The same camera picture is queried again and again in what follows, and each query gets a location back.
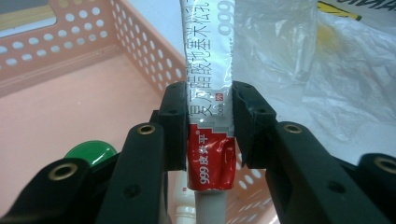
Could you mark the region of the green capped small bottle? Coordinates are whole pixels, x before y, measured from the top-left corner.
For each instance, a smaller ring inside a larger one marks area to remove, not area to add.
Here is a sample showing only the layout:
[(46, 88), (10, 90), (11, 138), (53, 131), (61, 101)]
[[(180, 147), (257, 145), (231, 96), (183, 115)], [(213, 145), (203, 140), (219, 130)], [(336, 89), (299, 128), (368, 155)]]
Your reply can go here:
[(73, 147), (65, 154), (65, 157), (67, 159), (83, 159), (93, 167), (107, 159), (110, 159), (116, 154), (117, 150), (109, 143), (100, 140), (91, 140)]

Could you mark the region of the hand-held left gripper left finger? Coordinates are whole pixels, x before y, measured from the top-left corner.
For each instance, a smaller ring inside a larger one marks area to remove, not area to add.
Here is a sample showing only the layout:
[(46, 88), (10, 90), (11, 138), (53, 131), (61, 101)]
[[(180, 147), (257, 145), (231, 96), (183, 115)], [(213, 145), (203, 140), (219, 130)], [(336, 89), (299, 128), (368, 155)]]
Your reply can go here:
[(180, 81), (169, 85), (159, 109), (159, 123), (164, 129), (166, 169), (185, 170), (188, 139), (186, 83)]

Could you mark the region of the small white bottle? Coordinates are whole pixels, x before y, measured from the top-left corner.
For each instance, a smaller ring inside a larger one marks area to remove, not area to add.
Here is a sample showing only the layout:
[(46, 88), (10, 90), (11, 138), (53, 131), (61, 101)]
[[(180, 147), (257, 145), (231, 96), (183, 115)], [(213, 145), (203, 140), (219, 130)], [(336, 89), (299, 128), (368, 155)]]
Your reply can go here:
[(188, 188), (188, 178), (185, 171), (177, 173), (174, 188), (176, 224), (196, 224), (196, 209), (194, 191)]

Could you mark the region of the red and white ointment tube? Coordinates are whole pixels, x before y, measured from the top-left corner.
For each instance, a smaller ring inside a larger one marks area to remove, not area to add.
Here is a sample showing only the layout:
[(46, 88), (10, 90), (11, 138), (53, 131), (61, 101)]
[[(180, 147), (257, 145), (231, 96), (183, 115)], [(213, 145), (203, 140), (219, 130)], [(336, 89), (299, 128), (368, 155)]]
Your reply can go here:
[(225, 224), (233, 187), (234, 0), (180, 0), (186, 59), (188, 187), (196, 223)]

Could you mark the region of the clear printed plastic bag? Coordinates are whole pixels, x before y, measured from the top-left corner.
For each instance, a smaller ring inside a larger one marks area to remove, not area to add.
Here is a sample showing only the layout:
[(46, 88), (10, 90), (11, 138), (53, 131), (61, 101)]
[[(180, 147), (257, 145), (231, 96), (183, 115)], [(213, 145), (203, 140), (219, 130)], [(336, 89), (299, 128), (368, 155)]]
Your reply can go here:
[(233, 77), (342, 160), (396, 157), (396, 0), (236, 0)]

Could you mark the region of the pink perforated plastic basket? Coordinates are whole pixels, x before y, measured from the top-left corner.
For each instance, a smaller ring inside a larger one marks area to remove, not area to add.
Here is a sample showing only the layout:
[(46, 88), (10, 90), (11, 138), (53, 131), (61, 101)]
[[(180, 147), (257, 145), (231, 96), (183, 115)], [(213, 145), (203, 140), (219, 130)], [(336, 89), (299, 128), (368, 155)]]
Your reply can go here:
[(49, 27), (0, 38), (0, 217), (47, 164), (121, 148), (184, 77), (178, 0), (49, 0)]

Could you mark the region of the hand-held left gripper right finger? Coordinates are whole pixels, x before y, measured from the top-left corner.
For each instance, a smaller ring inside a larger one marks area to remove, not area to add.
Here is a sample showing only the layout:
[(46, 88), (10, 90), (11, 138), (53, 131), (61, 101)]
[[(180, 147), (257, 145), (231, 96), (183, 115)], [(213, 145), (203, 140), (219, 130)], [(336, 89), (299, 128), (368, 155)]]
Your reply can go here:
[(242, 154), (242, 165), (265, 169), (276, 112), (250, 84), (234, 81), (232, 91), (234, 136)]

